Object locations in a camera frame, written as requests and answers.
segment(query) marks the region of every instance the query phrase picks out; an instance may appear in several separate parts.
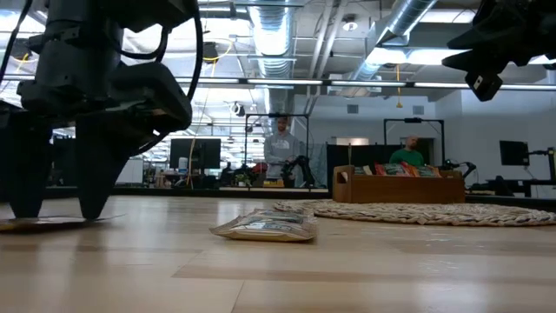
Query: wooden crate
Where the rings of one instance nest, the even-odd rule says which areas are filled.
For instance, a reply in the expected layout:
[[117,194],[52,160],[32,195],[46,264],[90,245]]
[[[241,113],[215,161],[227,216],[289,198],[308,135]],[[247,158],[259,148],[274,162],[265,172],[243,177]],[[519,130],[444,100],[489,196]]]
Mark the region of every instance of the wooden crate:
[[461,178],[355,175],[354,166],[334,168],[333,199],[341,203],[464,203]]

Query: wooden floor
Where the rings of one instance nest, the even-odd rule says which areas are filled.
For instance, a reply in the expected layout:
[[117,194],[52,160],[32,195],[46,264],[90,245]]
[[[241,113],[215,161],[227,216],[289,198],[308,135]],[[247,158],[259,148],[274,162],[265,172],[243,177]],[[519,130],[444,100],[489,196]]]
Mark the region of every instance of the wooden floor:
[[[319,219],[313,243],[213,236],[272,201],[112,197],[100,227],[0,236],[0,312],[554,313],[556,228]],[[78,215],[76,200],[42,215]],[[11,212],[0,207],[0,218]]]

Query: man in green shirt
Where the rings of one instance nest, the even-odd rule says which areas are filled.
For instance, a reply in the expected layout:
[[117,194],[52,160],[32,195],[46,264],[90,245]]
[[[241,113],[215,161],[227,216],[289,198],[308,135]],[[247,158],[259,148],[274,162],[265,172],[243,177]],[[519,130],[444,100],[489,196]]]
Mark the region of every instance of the man in green shirt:
[[406,140],[406,147],[395,151],[390,157],[390,163],[402,163],[405,162],[413,166],[424,166],[425,160],[423,155],[416,150],[417,142],[419,138],[417,136],[410,136]]

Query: gray shirt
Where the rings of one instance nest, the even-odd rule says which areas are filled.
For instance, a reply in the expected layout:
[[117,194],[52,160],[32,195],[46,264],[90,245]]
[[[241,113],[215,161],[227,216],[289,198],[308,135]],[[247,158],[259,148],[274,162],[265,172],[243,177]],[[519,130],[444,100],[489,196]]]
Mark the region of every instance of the gray shirt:
[[264,158],[268,164],[267,178],[281,178],[281,168],[289,157],[295,159],[300,153],[299,140],[290,133],[267,137],[264,141]]

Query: round woven rug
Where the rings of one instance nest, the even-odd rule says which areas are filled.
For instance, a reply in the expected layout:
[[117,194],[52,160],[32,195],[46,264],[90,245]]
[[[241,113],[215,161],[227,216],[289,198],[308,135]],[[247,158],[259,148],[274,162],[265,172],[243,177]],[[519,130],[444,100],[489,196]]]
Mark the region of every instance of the round woven rug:
[[316,216],[366,222],[453,226],[540,226],[556,224],[556,214],[493,204],[337,203],[299,200],[275,203],[275,209],[313,212]]

